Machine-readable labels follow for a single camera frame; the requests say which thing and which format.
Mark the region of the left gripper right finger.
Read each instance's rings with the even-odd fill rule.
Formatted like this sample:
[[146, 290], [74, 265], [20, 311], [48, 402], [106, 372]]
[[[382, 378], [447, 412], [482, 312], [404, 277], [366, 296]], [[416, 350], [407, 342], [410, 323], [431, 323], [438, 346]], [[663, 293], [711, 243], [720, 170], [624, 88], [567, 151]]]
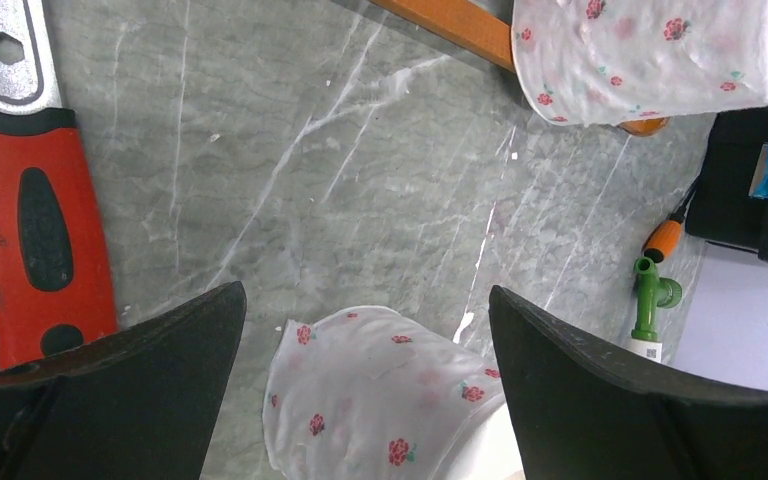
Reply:
[[768, 479], [768, 391], [689, 374], [511, 290], [489, 323], [529, 479]]

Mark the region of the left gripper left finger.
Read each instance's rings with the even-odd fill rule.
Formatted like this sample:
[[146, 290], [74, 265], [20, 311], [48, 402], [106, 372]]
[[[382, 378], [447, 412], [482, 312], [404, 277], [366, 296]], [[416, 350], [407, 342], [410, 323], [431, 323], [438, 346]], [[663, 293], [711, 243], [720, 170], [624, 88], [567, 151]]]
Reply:
[[240, 282], [0, 372], [0, 479], [196, 479], [237, 355]]

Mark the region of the white roll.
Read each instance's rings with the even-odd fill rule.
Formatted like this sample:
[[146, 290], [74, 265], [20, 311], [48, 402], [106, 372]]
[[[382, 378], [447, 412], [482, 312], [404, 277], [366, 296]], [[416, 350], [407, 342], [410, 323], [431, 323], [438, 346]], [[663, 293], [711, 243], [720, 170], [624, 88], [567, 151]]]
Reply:
[[520, 479], [497, 365], [382, 306], [288, 321], [262, 411], [288, 479]]
[[511, 45], [555, 125], [768, 107], [768, 1], [518, 1]]

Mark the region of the orange wooden two-tier shelf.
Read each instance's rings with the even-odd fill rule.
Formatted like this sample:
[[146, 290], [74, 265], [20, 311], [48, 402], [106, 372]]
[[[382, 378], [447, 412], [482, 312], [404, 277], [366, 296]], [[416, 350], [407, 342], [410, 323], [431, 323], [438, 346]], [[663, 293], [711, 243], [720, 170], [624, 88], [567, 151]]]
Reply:
[[435, 35], [513, 72], [511, 25], [471, 1], [379, 0], [375, 3]]

